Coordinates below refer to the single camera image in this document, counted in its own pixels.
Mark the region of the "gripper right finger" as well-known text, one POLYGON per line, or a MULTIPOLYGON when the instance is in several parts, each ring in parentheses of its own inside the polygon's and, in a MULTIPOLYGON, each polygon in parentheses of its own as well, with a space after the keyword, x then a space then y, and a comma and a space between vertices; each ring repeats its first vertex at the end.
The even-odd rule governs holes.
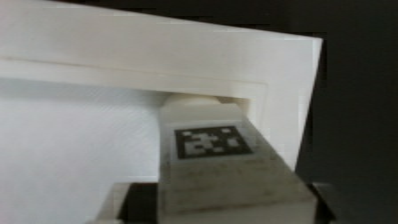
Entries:
POLYGON ((328 183, 313 182, 308 184, 313 195, 317 196, 315 224, 338 224, 338 214, 335 211, 333 188, 328 183))

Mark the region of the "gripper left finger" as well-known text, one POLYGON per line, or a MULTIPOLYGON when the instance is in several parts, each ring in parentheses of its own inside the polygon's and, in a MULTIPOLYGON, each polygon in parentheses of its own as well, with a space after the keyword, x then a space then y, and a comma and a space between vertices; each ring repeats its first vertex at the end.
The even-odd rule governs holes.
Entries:
POLYGON ((116 183, 88 224, 159 224, 157 182, 116 183))

